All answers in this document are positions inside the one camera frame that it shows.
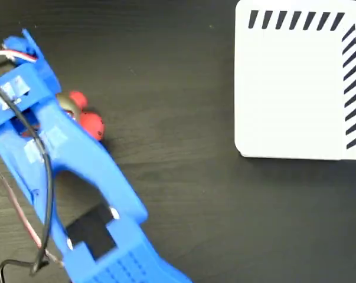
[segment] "black stripe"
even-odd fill
[[[319,24],[317,27],[317,31],[322,30],[322,28],[324,27],[324,25],[326,24],[327,19],[329,18],[330,13],[329,12],[324,12],[321,16],[321,19],[319,20]]]
[[[356,65],[354,68],[350,69],[350,71],[347,73],[347,75],[344,76],[343,81],[345,81],[347,78],[349,78],[350,76],[352,76],[355,73],[356,73]]]
[[[303,30],[307,31],[310,27],[310,24],[312,23],[313,19],[315,16],[315,12],[309,12],[308,16],[306,17],[305,24],[303,25]]]
[[[300,11],[296,11],[296,12],[293,13],[293,18],[292,18],[292,21],[290,22],[290,27],[289,27],[290,30],[295,29],[296,24],[297,24],[298,19],[300,18],[300,16],[301,16],[301,12]]]
[[[253,28],[255,25],[256,17],[258,16],[258,10],[252,10],[250,14],[249,28]]]
[[[343,17],[344,17],[344,13],[337,13],[337,16],[334,19],[334,23],[332,24],[332,27],[330,29],[331,31],[335,31],[337,29]]]
[[[347,33],[343,36],[342,41],[345,41],[347,39],[347,37],[349,37],[350,34],[352,34],[355,31],[355,25],[353,25],[348,31]]]
[[[344,54],[345,54],[348,50],[350,50],[351,47],[354,46],[355,44],[356,44],[356,38],[354,38],[354,39],[347,45],[347,47],[344,48],[342,54],[344,55]]]
[[[287,11],[280,11],[279,17],[277,19],[276,29],[281,29],[281,27],[284,23],[286,13],[287,13]]]
[[[352,90],[354,87],[356,87],[356,80],[344,90],[344,94]]]
[[[350,149],[352,147],[356,146],[356,139],[354,139],[352,142],[350,142],[348,145],[347,145],[347,149]]]
[[[355,51],[354,53],[352,53],[352,55],[349,57],[349,59],[347,59],[346,62],[344,62],[343,68],[344,68],[345,66],[347,66],[349,63],[351,63],[352,60],[355,59],[355,58],[356,58],[356,51]]]
[[[356,108],[354,109],[354,111],[349,113],[349,115],[347,115],[347,117],[345,118],[345,121],[348,121],[349,119],[351,119],[351,118],[353,118],[355,116],[356,116]]]
[[[264,20],[262,24],[263,29],[266,29],[268,27],[268,23],[270,22],[271,16],[272,16],[272,11],[266,11],[264,13]]]
[[[350,106],[352,103],[354,103],[356,101],[356,94],[354,96],[352,96],[345,104],[344,104],[344,108]]]
[[[356,131],[356,123],[355,123],[351,128],[349,128],[349,129],[345,132],[345,134],[351,134],[351,133],[353,133],[354,131]]]

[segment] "blue robotic gripper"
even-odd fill
[[[189,278],[156,253],[140,227],[148,217],[145,206],[102,145],[60,108],[55,97],[61,92],[57,77],[27,30],[22,34],[22,38],[7,38],[5,46],[34,55],[38,60],[35,63],[17,60],[16,67],[0,77],[0,85],[10,88],[19,109],[40,125],[38,132],[50,154],[54,175],[60,170],[75,173],[97,187],[108,210],[116,212],[103,222],[112,248],[98,256],[93,255],[85,241],[72,245],[54,202],[51,236],[63,255],[71,281],[190,283]],[[14,119],[14,113],[1,107],[0,102],[0,156],[44,222],[47,198],[44,163],[33,139],[19,134]],[[91,241],[100,243],[100,238],[95,240],[92,233]]]

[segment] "white label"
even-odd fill
[[[6,92],[7,96],[11,99],[15,99],[15,92],[11,87],[10,83],[5,83],[4,85],[1,86],[1,88]],[[1,104],[2,104],[2,110],[9,109],[7,104],[0,98]]]
[[[18,93],[18,97],[30,91],[30,87],[27,86],[25,81],[22,79],[20,75],[16,76],[13,80],[14,87]]]
[[[40,151],[36,146],[35,140],[30,140],[25,144],[24,152],[30,163],[34,163],[37,160],[43,162],[43,158],[41,157]]]
[[[42,131],[40,138],[44,142],[52,159],[57,157],[57,149],[68,140],[67,136],[57,126],[54,126],[47,132]],[[24,152],[30,163],[34,163],[37,160],[43,162],[43,158],[34,140],[26,143]]]

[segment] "wire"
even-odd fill
[[[40,237],[37,235],[35,229],[32,227],[32,225],[28,221],[28,219],[27,219],[22,207],[19,204],[18,198],[17,198],[16,194],[14,193],[13,188],[11,187],[9,182],[7,181],[6,177],[1,173],[1,171],[0,171],[0,179],[2,180],[2,183],[5,185],[5,187],[7,189],[8,198],[11,201],[12,205],[14,206],[15,211],[17,212],[21,222],[23,223],[24,228],[27,230],[28,234],[30,235],[32,240],[35,242],[35,244],[40,248],[40,246],[41,246]],[[45,250],[45,255],[49,259],[54,261],[60,267],[64,267],[64,263],[62,262],[62,260],[60,260],[57,256],[53,255],[47,249]]]
[[[26,61],[31,62],[31,63],[35,63],[36,60],[37,60],[36,57],[30,56],[30,55],[28,55],[26,53],[23,53],[23,52],[20,52],[20,51],[17,51],[17,50],[11,50],[11,49],[0,50],[0,56],[6,56],[10,60],[13,60],[14,57],[15,58],[20,58],[20,59],[26,60]]]
[[[18,265],[23,267],[30,267],[30,275],[35,275],[42,267],[48,264],[47,261],[43,261],[45,256],[45,250],[47,249],[50,229],[51,229],[51,218],[52,218],[52,210],[53,210],[53,198],[54,198],[54,186],[53,186],[53,172],[52,165],[49,154],[44,146],[43,141],[40,139],[40,136],[36,133],[33,126],[29,123],[27,118],[22,114],[20,109],[11,101],[11,99],[7,96],[7,93],[0,87],[0,98],[8,105],[8,107],[14,112],[16,117],[20,120],[20,122],[27,128],[32,138],[35,140],[35,144],[40,151],[40,155],[42,155],[45,165],[45,171],[47,174],[47,203],[46,203],[46,211],[45,211],[45,220],[43,227],[43,234],[41,237],[41,246],[37,252],[35,261],[33,263],[26,264],[22,261],[16,260],[7,260],[3,262],[0,266],[0,282],[4,283],[3,269],[5,265]]]

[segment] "white container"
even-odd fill
[[[356,160],[356,1],[241,0],[235,42],[243,156]]]

